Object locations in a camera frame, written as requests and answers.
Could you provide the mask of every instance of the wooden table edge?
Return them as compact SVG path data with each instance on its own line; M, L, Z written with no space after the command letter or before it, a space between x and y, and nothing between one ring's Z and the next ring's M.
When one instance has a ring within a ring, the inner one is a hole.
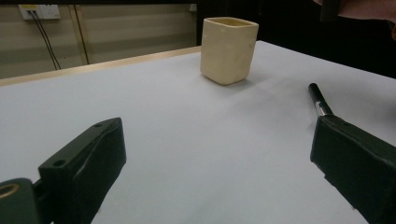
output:
M37 73L37 74L21 76L21 77L3 78L3 79L0 79L0 87L19 84L19 83L23 83L23 82L36 81L36 80L40 80L40 79L52 78L52 77L71 76L71 75L75 75L75 74L97 71L100 69L123 66L123 65L128 65L128 64L144 63L144 62L149 62L149 61L154 61L154 60L176 57L176 56L185 55L185 54L197 53L200 51L201 51L201 47L192 47L192 48L187 48L187 49L175 49L175 50L170 50L170 51L165 51L165 52L160 52L160 53L153 53L153 54L148 54L148 55L142 55L142 56L127 58L127 59L120 59L120 60L111 61L111 62L95 63L95 64L66 68L66 69L57 70L57 71Z

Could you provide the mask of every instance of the cable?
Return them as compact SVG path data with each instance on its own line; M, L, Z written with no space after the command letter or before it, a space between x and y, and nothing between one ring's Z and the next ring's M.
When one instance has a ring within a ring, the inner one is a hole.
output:
M38 18L37 13L35 11L30 11L30 10L28 11L28 13L32 16L33 20L35 21L35 24L37 25L38 30L40 31L41 35L44 38L44 41L46 42L47 50L49 51L49 56L52 59L55 70L58 70L58 67L59 67L59 69L62 69L61 66L59 65L58 60L55 57L55 54L53 53L52 45L50 44L50 39L48 38L47 33L44 30L43 24L41 23L40 19Z

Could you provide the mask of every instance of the power outlet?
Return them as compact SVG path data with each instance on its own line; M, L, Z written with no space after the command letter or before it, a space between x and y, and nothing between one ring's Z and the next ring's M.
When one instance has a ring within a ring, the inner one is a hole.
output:
M26 21L31 21L33 17L28 11L35 11L41 20L57 20L61 18L58 5L19 5L22 17Z

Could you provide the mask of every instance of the beige cup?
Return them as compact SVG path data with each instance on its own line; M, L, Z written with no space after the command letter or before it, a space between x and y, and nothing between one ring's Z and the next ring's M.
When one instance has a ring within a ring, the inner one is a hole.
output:
M201 73L220 85L248 76L259 24L237 18L204 20Z

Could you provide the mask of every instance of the power cord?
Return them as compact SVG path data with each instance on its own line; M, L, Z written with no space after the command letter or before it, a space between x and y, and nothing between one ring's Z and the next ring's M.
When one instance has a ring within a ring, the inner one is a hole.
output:
M32 10L28 10L27 12L32 16L33 20L35 21L35 24L37 25L38 30L40 31L41 35L43 36L44 42L46 42L47 50L49 51L49 56L52 59L53 66L55 67L55 70L58 70L58 67L59 67L59 69L62 69L61 66L59 65L58 60L55 57L55 54L53 53L52 45L50 44L50 39L47 36L47 33L44 30L43 24L41 23L41 20L38 18L37 13Z

